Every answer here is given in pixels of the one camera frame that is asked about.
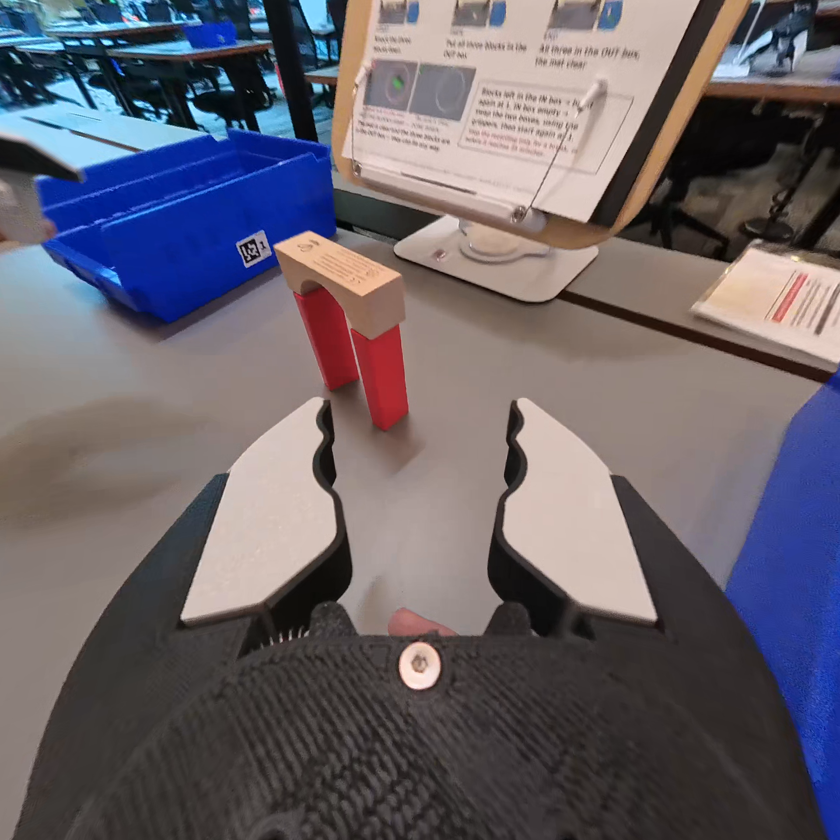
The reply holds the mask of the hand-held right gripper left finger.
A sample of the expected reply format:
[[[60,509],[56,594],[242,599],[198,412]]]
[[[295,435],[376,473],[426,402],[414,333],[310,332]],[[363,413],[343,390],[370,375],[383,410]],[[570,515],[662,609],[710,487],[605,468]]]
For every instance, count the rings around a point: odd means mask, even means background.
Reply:
[[[329,400],[313,397],[263,433],[227,473],[181,613],[183,624],[272,614],[307,624],[352,577],[333,485]]]

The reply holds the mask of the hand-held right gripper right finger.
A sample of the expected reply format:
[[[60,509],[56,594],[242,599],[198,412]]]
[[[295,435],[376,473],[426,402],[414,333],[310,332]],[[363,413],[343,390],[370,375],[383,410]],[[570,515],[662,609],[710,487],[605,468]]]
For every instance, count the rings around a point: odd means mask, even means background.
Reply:
[[[533,634],[593,634],[596,622],[655,630],[611,470],[526,397],[511,401],[506,442],[487,562],[493,591],[524,608]]]

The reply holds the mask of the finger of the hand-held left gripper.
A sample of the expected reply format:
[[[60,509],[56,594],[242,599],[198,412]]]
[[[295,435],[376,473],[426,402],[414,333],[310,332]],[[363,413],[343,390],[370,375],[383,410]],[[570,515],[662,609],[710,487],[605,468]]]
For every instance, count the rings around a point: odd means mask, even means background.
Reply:
[[[32,140],[1,134],[1,239],[3,243],[41,245],[52,238],[53,224],[41,206],[41,177],[83,183],[84,171]]]

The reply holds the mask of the person's right hand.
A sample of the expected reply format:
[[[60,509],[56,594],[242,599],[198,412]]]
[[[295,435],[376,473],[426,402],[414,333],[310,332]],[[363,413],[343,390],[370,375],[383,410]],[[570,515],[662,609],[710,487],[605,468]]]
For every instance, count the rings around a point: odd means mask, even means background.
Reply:
[[[454,637],[453,629],[429,620],[411,610],[401,607],[394,611],[387,623],[390,637]]]

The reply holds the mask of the brown office table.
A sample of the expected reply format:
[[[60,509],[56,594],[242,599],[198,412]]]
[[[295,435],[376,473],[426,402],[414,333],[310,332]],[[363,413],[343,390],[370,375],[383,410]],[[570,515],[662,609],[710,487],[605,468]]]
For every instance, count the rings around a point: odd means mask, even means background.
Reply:
[[[117,71],[115,59],[110,56],[110,50],[185,39],[182,26],[173,22],[74,24],[65,28],[49,28],[45,33],[59,41],[70,56],[94,60],[103,76],[106,89],[116,98],[123,113],[129,117],[140,116],[140,111],[129,98],[128,89]]]
[[[799,104],[839,104],[839,46],[805,53],[784,77],[750,75],[734,80],[713,80],[705,95],[711,98],[759,100]]]
[[[255,91],[264,82],[257,58],[272,50],[266,39],[239,41],[207,49],[176,40],[127,48],[110,48],[108,57],[126,65],[126,72],[135,72],[160,82],[164,98],[178,128],[197,130],[186,99],[186,66],[207,65],[220,68],[234,92],[236,120],[251,132],[259,132],[257,108],[248,91]]]

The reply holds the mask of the red rectangular wooden block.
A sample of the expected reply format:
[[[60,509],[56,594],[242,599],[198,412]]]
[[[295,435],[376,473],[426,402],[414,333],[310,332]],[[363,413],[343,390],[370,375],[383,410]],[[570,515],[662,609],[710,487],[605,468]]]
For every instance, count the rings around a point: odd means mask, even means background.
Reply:
[[[387,431],[408,414],[401,327],[374,339],[354,329],[350,336],[372,423]]]
[[[350,328],[339,303],[323,288],[294,297],[325,386],[335,391],[357,382]]]

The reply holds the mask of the blue plastic bin with tag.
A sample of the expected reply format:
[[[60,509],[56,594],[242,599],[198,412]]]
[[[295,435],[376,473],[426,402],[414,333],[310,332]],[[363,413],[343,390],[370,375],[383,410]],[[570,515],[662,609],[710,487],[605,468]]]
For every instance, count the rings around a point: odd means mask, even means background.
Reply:
[[[273,246],[337,231],[328,145],[230,129],[42,177],[48,256],[120,305],[174,322],[278,266]]]

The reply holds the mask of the black office chair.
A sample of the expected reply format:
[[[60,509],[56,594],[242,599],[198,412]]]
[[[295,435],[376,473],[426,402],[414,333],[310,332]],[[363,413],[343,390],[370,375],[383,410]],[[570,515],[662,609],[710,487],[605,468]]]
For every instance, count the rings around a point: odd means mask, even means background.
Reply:
[[[239,127],[259,133],[256,114],[270,110],[275,97],[263,77],[258,59],[236,56],[226,59],[221,69],[230,89],[199,93],[193,97],[192,105],[199,112],[219,117],[228,129]]]
[[[785,245],[792,241],[795,231],[784,221],[784,217],[821,153],[819,141],[825,118],[825,114],[812,118],[812,126],[807,130],[793,162],[779,174],[777,186],[770,199],[769,211],[764,216],[743,221],[739,226],[742,235],[777,245]]]

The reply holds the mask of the small blue bin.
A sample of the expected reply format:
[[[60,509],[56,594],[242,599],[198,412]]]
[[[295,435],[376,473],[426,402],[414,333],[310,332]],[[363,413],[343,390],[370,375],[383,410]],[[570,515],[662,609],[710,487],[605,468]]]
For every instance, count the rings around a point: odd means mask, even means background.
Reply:
[[[221,49],[236,46],[238,42],[236,26],[229,20],[184,23],[181,30],[193,49]]]

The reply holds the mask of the instruction sheet on stand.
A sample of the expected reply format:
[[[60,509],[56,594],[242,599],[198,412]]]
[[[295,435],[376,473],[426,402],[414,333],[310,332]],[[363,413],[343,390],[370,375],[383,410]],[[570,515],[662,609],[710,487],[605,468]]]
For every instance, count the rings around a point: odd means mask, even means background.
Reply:
[[[365,71],[366,30],[373,1],[348,2],[343,26],[339,81],[332,121],[332,152],[348,184],[425,207],[440,218],[408,235],[395,254],[474,286],[524,302],[545,302],[597,257],[597,246],[620,232],[644,207],[673,149],[703,96],[749,2],[700,2],[665,81],[611,181],[591,222],[443,190],[443,200],[413,177],[397,184],[359,176],[352,153],[343,151],[353,125],[353,105]]]

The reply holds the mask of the natural wooden arch block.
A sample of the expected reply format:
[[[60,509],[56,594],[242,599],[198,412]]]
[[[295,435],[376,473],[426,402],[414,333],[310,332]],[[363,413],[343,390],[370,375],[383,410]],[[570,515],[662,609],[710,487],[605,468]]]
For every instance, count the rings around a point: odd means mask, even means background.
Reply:
[[[274,245],[289,288],[299,296],[324,289],[353,331],[374,340],[406,319],[402,275],[314,232]]]

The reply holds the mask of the black pole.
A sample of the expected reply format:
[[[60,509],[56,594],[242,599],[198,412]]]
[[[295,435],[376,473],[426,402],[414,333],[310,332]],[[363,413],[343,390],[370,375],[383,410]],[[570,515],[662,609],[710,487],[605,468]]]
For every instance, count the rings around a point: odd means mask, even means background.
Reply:
[[[295,38],[290,2],[265,1],[264,9],[295,137],[317,143],[319,137]]]

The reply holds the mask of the laminated booklet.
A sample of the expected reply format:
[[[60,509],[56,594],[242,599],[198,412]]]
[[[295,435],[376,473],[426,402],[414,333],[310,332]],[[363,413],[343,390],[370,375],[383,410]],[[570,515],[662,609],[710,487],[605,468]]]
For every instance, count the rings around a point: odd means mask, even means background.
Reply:
[[[690,311],[838,366],[838,259],[753,240]]]

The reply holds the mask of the printed instruction sheet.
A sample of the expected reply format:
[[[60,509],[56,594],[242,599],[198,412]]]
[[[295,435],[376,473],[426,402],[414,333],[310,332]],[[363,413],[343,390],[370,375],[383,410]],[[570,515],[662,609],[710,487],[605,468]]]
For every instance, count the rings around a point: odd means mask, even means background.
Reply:
[[[373,2],[343,151],[427,182],[593,221],[700,2]]]

